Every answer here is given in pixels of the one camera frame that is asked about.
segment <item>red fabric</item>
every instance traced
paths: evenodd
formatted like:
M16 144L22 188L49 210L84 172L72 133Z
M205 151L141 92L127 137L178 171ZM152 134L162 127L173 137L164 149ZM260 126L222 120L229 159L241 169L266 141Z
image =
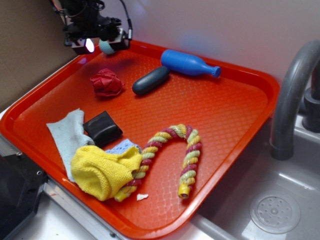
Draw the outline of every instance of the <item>red fabric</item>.
M125 85L124 82L119 80L117 75L108 68L104 68L96 75L90 77L90 81L95 94L102 97L118 95Z

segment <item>sink drain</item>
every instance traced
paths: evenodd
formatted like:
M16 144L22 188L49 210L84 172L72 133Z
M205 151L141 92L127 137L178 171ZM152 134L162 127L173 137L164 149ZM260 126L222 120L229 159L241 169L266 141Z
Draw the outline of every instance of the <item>sink drain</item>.
M300 208L291 196L268 191L253 199L250 216L255 225L265 232L284 234L298 225Z

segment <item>sink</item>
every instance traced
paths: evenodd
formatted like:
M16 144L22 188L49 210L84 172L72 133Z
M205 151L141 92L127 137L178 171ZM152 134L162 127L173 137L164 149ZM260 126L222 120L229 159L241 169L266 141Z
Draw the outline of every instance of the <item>sink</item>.
M213 239L319 239L320 135L296 127L294 155L280 161L270 132L269 120L199 208L193 223Z

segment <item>plastic tray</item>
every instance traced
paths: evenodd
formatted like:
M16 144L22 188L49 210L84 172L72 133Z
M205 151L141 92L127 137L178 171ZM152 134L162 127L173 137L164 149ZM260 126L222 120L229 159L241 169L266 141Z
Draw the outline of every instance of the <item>plastic tray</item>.
M0 122L0 131L9 141L118 232L133 239L160 238L186 223L271 115L279 93L270 75L203 57L209 65L221 67L220 78L171 72L159 88L135 95L133 83L161 65L164 50L132 41L130 50L114 55L97 49L78 56L18 100ZM95 95L89 78L103 68L124 81L120 95ZM142 185L124 202L101 202L82 192L68 180L46 126L78 108L84 111L85 122L107 111L123 130L121 139L105 149L127 138L143 148L156 132L172 125L197 129L202 151L189 199L178 197L187 146L183 140L170 140L157 152ZM137 194L149 197L137 201Z

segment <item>yellow towel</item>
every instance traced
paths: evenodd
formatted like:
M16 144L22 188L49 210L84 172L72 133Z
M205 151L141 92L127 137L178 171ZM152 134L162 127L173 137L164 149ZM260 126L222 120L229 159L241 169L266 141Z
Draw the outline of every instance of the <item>yellow towel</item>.
M78 186L100 201L113 198L125 184L133 180L142 155L136 146L122 154L106 153L94 145L77 149L71 160L71 173Z

